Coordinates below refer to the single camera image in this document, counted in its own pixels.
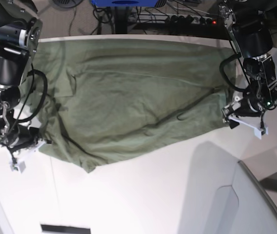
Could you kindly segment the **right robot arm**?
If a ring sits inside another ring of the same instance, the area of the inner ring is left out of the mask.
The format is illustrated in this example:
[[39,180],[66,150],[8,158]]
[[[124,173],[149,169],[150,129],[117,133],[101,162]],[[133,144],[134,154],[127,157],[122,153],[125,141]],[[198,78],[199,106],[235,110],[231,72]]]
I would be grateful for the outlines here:
[[[39,129],[24,126],[43,107],[47,95],[47,77],[34,69],[42,21],[35,15],[38,10],[31,0],[22,1],[33,13],[16,5],[12,0],[0,0],[0,145],[13,153],[36,147],[41,140]],[[14,117],[14,108],[21,100],[19,86],[28,78],[39,76],[43,92],[33,114],[27,118]]]

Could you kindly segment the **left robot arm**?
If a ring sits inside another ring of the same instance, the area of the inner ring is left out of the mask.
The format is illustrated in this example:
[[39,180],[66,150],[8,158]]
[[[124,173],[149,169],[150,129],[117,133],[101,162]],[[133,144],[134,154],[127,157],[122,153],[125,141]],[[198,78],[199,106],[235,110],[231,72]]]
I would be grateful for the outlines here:
[[[265,133],[263,117],[277,108],[276,67],[270,50],[273,40],[265,23],[265,12],[277,7],[277,0],[223,0],[219,14],[229,35],[234,54],[223,60],[219,71],[224,81],[242,98],[222,109],[223,121],[231,129],[240,125],[240,117],[260,118],[260,133]],[[224,68],[238,61],[247,80],[247,87],[239,88],[226,75]]]

